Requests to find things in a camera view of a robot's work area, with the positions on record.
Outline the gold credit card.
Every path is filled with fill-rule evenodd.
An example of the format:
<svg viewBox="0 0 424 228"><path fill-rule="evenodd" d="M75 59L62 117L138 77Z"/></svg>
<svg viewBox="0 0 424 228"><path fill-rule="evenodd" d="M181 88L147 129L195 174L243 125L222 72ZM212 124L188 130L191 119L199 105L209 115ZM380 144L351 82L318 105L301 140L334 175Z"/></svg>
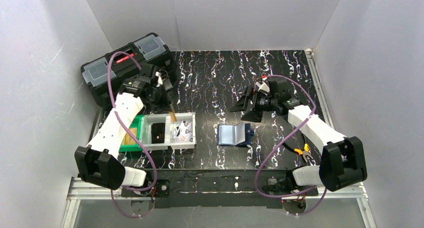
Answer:
<svg viewBox="0 0 424 228"><path fill-rule="evenodd" d="M173 111L169 111L170 119L172 122L176 122L177 118L175 116L175 113Z"/></svg>

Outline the blue leather card holder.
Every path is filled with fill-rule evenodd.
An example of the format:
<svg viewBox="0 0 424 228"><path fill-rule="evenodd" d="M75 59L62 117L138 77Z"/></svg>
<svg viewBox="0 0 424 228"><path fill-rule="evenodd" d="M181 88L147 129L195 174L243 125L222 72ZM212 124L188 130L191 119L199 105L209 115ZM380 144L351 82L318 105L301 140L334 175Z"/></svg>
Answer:
<svg viewBox="0 0 424 228"><path fill-rule="evenodd" d="M250 123L237 125L218 125L216 143L219 146L245 147L251 145L252 137L255 135Z"/></svg>

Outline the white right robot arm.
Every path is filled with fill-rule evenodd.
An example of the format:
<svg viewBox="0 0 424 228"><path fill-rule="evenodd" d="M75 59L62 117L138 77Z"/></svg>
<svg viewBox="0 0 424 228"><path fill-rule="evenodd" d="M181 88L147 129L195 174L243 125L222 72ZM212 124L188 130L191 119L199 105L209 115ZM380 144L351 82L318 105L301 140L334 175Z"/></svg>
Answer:
<svg viewBox="0 0 424 228"><path fill-rule="evenodd" d="M261 122L264 112L286 116L320 151L320 164L302 166L286 173L284 181L265 186L274 191L295 190L301 186L323 185L330 191L362 182L367 179L367 167L362 141L356 136L347 137L322 121L311 108L294 98L287 88L270 88L265 93L247 87L231 112L244 111L243 121Z"/></svg>

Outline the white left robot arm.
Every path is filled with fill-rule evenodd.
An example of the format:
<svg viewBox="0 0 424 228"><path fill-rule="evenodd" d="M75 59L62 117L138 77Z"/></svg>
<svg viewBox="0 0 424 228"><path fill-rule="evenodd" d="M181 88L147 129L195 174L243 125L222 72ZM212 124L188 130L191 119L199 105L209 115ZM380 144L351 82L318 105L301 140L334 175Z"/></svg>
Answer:
<svg viewBox="0 0 424 228"><path fill-rule="evenodd" d="M170 105L167 92L162 85L151 85L140 81L130 81L121 87L117 96L108 85L112 109L98 133L85 146L79 146L75 161L81 179L111 190L125 187L129 190L145 191L157 181L157 168L153 165L153 181L145 186L147 172L123 166L118 161L121 143L129 127L145 104Z"/></svg>

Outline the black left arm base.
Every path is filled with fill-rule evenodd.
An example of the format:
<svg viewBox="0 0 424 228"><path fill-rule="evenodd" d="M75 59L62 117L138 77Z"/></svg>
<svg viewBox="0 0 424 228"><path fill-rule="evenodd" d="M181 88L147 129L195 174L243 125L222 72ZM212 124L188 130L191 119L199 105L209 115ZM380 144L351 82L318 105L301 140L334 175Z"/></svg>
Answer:
<svg viewBox="0 0 424 228"><path fill-rule="evenodd" d="M167 179L159 179L154 188L147 191L132 191L123 188L121 191L122 197L168 197L170 195L171 183Z"/></svg>

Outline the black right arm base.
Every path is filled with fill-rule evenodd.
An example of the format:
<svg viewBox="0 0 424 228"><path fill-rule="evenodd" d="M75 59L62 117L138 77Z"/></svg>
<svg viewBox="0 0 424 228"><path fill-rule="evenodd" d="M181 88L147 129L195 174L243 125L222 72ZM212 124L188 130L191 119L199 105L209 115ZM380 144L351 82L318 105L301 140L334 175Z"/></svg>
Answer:
<svg viewBox="0 0 424 228"><path fill-rule="evenodd" d="M290 181L287 181L285 178L269 178L266 181L266 184L262 187L264 193L268 195L292 195L299 193L296 196L317 196L319 194L317 188L313 188L307 192L306 189L310 186L293 186Z"/></svg>

